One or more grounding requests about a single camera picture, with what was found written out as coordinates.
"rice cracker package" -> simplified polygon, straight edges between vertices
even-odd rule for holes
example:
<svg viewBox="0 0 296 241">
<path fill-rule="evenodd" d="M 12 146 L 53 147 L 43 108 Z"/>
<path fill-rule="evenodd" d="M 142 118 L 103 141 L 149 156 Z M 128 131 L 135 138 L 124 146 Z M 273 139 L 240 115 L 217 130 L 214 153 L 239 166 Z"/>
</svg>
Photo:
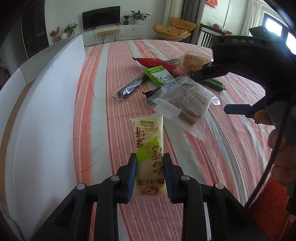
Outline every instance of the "rice cracker package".
<svg viewBox="0 0 296 241">
<path fill-rule="evenodd" d="M 166 194 L 163 175 L 163 116 L 130 119 L 136 141 L 136 180 L 133 196 L 144 200 Z"/>
</svg>

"barcode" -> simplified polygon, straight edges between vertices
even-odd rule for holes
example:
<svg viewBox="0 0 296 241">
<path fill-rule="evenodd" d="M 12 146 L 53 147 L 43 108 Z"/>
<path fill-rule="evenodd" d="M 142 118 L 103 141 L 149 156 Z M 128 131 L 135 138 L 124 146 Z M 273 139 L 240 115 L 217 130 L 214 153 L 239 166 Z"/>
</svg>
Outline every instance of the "barcode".
<svg viewBox="0 0 296 241">
<path fill-rule="evenodd" d="M 166 89 L 168 89 L 168 88 L 170 88 L 170 87 L 172 87 L 172 86 L 174 86 L 174 85 L 176 85 L 176 84 L 177 84 L 176 81 L 172 81 L 172 82 L 169 82 L 169 83 L 163 85 L 161 88 L 162 88 L 163 90 L 166 90 Z"/>
<path fill-rule="evenodd" d="M 186 87 L 192 88 L 194 85 L 188 84 L 188 83 L 184 83 L 184 84 L 182 84 L 182 86 L 186 86 Z"/>
</svg>

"white vase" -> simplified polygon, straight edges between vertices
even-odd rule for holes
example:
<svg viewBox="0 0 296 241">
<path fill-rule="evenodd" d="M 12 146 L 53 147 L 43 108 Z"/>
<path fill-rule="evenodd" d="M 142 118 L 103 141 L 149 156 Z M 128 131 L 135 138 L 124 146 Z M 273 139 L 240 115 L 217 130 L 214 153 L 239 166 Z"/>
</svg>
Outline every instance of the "white vase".
<svg viewBox="0 0 296 241">
<path fill-rule="evenodd" d="M 61 39 L 66 39 L 68 37 L 68 33 L 62 33 L 61 34 Z"/>
<path fill-rule="evenodd" d="M 143 21 L 143 20 L 141 20 L 141 19 L 136 20 L 135 22 L 136 22 L 136 24 L 138 24 L 138 25 L 143 25 L 143 24 L 145 23 L 145 21 Z"/>
</svg>

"red snack package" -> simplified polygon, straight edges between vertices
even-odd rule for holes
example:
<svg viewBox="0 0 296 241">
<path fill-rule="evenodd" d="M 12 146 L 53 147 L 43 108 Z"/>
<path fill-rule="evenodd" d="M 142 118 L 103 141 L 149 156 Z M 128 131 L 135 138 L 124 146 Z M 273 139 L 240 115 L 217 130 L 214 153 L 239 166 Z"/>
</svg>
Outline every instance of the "red snack package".
<svg viewBox="0 0 296 241">
<path fill-rule="evenodd" d="M 141 65 L 147 68 L 153 68 L 153 67 L 162 65 L 174 77 L 178 77 L 179 75 L 182 75 L 182 74 L 187 74 L 177 66 L 158 58 L 133 58 L 133 60 L 138 61 Z"/>
</svg>

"red logo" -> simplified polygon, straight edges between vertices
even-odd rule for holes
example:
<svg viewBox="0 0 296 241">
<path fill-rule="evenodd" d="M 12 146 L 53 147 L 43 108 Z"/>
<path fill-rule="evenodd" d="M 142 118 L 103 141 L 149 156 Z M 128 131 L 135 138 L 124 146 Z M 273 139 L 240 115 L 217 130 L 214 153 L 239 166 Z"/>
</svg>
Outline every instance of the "red logo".
<svg viewBox="0 0 296 241">
<path fill-rule="evenodd" d="M 159 192 L 159 188 L 155 186 L 147 187 L 142 191 L 143 194 L 148 194 L 148 195 L 156 195 L 158 192 Z"/>
</svg>

